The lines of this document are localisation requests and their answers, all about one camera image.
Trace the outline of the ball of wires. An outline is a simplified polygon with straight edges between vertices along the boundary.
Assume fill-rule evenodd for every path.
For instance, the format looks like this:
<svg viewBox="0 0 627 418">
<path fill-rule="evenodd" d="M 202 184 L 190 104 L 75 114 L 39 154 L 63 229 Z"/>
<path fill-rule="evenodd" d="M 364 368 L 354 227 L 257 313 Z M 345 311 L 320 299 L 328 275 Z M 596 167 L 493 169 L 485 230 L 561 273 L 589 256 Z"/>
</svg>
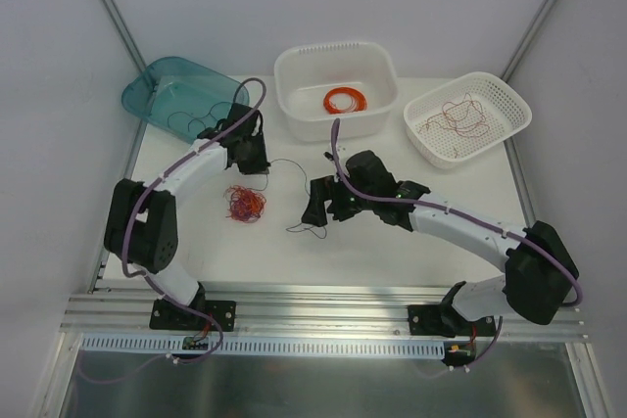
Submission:
<svg viewBox="0 0 627 418">
<path fill-rule="evenodd" d="M 255 223 L 264 214 L 266 198 L 263 193 L 240 185 L 226 189 L 224 197 L 228 202 L 227 216 L 242 223 Z"/>
</svg>

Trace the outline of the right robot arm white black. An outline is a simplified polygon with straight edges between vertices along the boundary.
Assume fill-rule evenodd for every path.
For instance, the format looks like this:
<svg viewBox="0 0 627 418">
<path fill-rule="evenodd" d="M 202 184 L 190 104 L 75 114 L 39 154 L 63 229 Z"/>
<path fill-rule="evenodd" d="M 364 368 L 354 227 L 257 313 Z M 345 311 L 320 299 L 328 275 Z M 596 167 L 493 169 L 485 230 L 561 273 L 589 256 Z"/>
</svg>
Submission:
<svg viewBox="0 0 627 418">
<path fill-rule="evenodd" d="M 453 338 L 474 328 L 489 335 L 496 329 L 486 320 L 510 313 L 545 326 L 561 308 L 582 300 L 579 271 L 551 225 L 512 226 L 475 215 L 424 185 L 396 179 L 370 150 L 311 181 L 301 221 L 323 228 L 329 220 L 345 221 L 363 211 L 388 225 L 444 240 L 499 271 L 484 281 L 455 283 L 437 304 L 410 308 L 410 328 L 417 335 Z"/>
</svg>

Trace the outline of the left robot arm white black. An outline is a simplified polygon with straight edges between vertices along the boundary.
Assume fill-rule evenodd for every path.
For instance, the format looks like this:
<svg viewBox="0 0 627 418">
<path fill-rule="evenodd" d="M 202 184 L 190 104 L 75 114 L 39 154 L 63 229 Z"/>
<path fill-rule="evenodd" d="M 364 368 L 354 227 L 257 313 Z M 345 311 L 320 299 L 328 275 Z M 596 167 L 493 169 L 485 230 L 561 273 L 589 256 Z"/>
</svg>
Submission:
<svg viewBox="0 0 627 418">
<path fill-rule="evenodd" d="M 187 152 L 150 183 L 120 180 L 114 188 L 104 247 L 128 278 L 141 277 L 158 294 L 156 328 L 219 331 L 204 286 L 176 259 L 178 210 L 211 178 L 236 166 L 243 175 L 269 169 L 264 119 L 257 107 L 230 106 Z"/>
</svg>

